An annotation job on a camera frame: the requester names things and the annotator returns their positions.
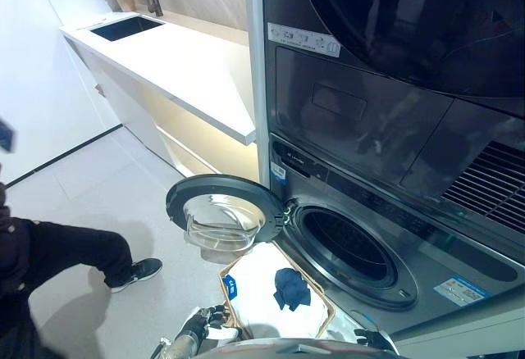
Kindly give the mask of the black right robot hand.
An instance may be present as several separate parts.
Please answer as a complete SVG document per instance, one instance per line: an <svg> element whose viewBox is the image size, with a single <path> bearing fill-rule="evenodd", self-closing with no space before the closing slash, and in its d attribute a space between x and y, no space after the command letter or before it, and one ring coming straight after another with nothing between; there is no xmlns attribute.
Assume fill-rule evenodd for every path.
<svg viewBox="0 0 525 359"><path fill-rule="evenodd" d="M384 330L355 329L354 335L356 336L358 344L370 348L391 351L395 354L399 353L393 340Z"/></svg>

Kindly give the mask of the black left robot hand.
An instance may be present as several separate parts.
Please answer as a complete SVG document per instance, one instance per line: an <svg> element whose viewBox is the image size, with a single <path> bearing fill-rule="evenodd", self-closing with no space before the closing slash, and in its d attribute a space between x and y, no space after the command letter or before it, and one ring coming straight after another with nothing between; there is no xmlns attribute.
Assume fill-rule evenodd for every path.
<svg viewBox="0 0 525 359"><path fill-rule="evenodd" d="M236 340L242 335L233 325L233 316L224 305L200 307L193 317L194 333L200 339Z"/></svg>

